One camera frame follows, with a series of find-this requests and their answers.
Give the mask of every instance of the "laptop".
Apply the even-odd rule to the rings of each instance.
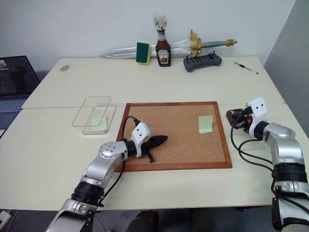
[[[0,58],[0,129],[7,129],[40,80],[26,56]]]

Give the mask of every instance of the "black cable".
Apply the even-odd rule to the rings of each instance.
[[[232,128],[231,128],[231,142],[232,142],[234,148],[236,148],[237,151],[239,151],[239,147],[237,147],[236,144],[235,144],[235,142],[234,142],[233,131],[234,131],[234,127],[235,127],[235,125],[237,124],[239,118],[240,118],[240,117],[238,117],[238,118],[236,119],[234,125],[233,125]],[[244,152],[244,151],[240,151],[240,152],[241,152],[242,154],[246,155],[246,156],[249,156],[249,157],[252,157],[252,158],[255,158],[255,159],[258,159],[258,160],[260,159],[260,160],[263,160],[263,161],[265,161],[265,162],[268,162],[268,163],[272,164],[272,161],[270,161],[270,160],[268,160],[268,159],[265,159],[265,158],[262,158],[262,157],[259,157],[259,156],[254,156],[254,155],[251,155],[251,154],[246,153],[246,152]]]
[[[271,168],[267,167],[266,165],[263,165],[263,164],[260,164],[260,163],[255,163],[255,162],[249,161],[249,160],[247,160],[246,158],[244,158],[244,157],[242,156],[242,154],[241,154],[241,152],[242,152],[241,147],[242,147],[243,145],[245,145],[246,143],[255,142],[255,141],[261,141],[261,140],[260,140],[260,139],[249,139],[249,140],[246,140],[245,142],[242,142],[242,143],[240,144],[239,149],[238,149],[238,153],[239,153],[240,157],[241,157],[244,161],[246,161],[246,162],[248,162],[248,163],[250,163],[250,164],[253,164],[253,165],[256,165],[256,166],[260,166],[260,167],[263,167],[263,168],[267,168],[268,170],[270,170],[271,172],[273,172],[273,170],[272,170]]]
[[[126,127],[126,121],[129,119],[129,118],[132,118],[132,119],[136,119],[135,117],[133,116],[128,116],[124,119],[124,123],[122,124],[122,139],[125,138],[125,127]]]
[[[291,204],[293,204],[293,205],[295,205],[295,206],[301,208],[301,209],[304,210],[307,214],[309,214],[309,209],[307,209],[305,206],[303,206],[303,205],[301,205],[301,204],[299,204],[299,203],[297,203],[297,202],[295,202],[295,201],[293,201],[293,200],[291,200],[291,199],[289,199],[289,198],[283,196],[282,194],[276,192],[275,189],[274,189],[274,186],[275,186],[275,178],[273,178],[273,181],[272,181],[272,183],[271,183],[271,187],[270,187],[271,192],[272,192],[277,198],[281,198],[282,200],[285,200],[285,201],[287,201],[287,202],[289,202],[289,203],[291,203]]]
[[[235,125],[237,124],[239,118],[240,118],[240,117],[238,117],[238,118],[236,119],[236,121],[235,121],[235,123],[234,123],[234,125],[232,126],[232,129],[231,129],[231,141],[232,141],[232,144],[233,144],[234,148],[236,148],[236,150],[238,151],[240,157],[241,157],[244,161],[246,161],[246,162],[248,162],[248,163],[250,163],[250,164],[253,164],[253,165],[257,165],[257,166],[260,166],[260,167],[267,168],[267,169],[270,170],[271,173],[273,174],[273,170],[272,170],[271,168],[267,167],[266,165],[260,164],[260,163],[255,163],[255,162],[249,161],[249,160],[245,159],[245,158],[243,157],[243,155],[242,155],[242,154],[244,154],[244,155],[247,155],[247,156],[249,156],[249,157],[256,158],[256,159],[260,159],[260,160],[263,160],[263,161],[266,161],[266,162],[272,164],[272,162],[271,162],[270,160],[267,160],[267,159],[264,159],[264,158],[262,158],[262,157],[258,157],[258,156],[254,156],[254,155],[248,154],[248,153],[243,152],[243,151],[241,150],[242,146],[245,145],[246,143],[254,142],[254,141],[261,141],[261,139],[249,139],[249,140],[246,140],[246,141],[242,142],[242,143],[240,144],[239,147],[237,147],[237,146],[235,145],[234,139],[233,139],[233,130],[234,130],[234,127],[235,127]],[[271,187],[270,187],[271,192],[272,192],[277,198],[280,198],[280,199],[282,199],[282,200],[284,200],[284,201],[287,201],[287,202],[289,202],[289,203],[291,203],[291,204],[293,204],[293,205],[299,207],[300,209],[304,210],[306,213],[309,214],[309,209],[307,209],[307,208],[304,207],[303,205],[301,205],[301,204],[299,204],[299,203],[297,203],[297,202],[295,202],[295,201],[289,199],[288,197],[283,196],[283,195],[280,194],[279,192],[276,192],[275,189],[274,189],[274,187],[275,187],[275,178],[273,178],[273,181],[272,181],[272,183],[271,183]]]
[[[13,221],[14,219],[16,218],[16,215],[19,213],[19,210],[17,210],[17,212],[14,214],[14,216],[11,218],[11,222],[10,224],[6,225],[7,226],[7,229],[6,229],[6,232],[9,232],[11,227],[12,227],[12,224],[13,224]]]
[[[132,119],[134,119],[134,120],[137,120],[135,117],[133,117],[133,116],[128,116],[128,117],[126,117],[125,119],[124,119],[124,122],[123,122],[123,124],[122,124],[122,139],[124,139],[125,138],[125,128],[126,128],[126,121],[129,119],[129,118],[132,118]],[[122,176],[122,174],[123,174],[123,172],[124,172],[124,170],[125,170],[125,166],[126,166],[126,161],[124,160],[124,161],[122,161],[122,167],[121,167],[121,171],[120,171],[120,174],[119,174],[119,176],[118,176],[118,178],[116,179],[116,181],[113,183],[113,185],[107,190],[107,192],[103,195],[103,197],[99,200],[99,202],[98,202],[98,205],[99,206],[103,206],[102,204],[101,204],[101,202],[106,198],[106,196],[111,192],[111,190],[116,186],[116,184],[118,183],[118,181],[120,180],[120,178],[121,178],[121,176]]]
[[[2,133],[2,135],[0,135],[0,138],[2,138],[2,136],[4,135],[4,133],[6,132],[7,129],[4,130],[4,132]]]

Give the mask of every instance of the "bottle label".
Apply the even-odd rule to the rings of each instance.
[[[168,50],[161,49],[158,51],[159,60],[161,64],[168,64],[169,62],[169,52]]]
[[[165,34],[158,34],[158,40],[166,40]]]

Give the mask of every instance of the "laptop screen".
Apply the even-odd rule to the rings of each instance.
[[[27,97],[39,83],[26,56],[0,58],[0,99]]]

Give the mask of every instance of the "cork board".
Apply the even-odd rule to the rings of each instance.
[[[198,132],[198,116],[207,115],[213,115],[213,132],[201,134]],[[146,122],[153,135],[169,137],[150,150],[153,163],[147,156],[129,157],[127,172],[232,167],[216,101],[127,103],[117,140],[121,140],[122,124],[127,116]],[[134,128],[133,120],[127,120],[125,138],[131,138]],[[121,164],[115,168],[117,172],[120,170]]]

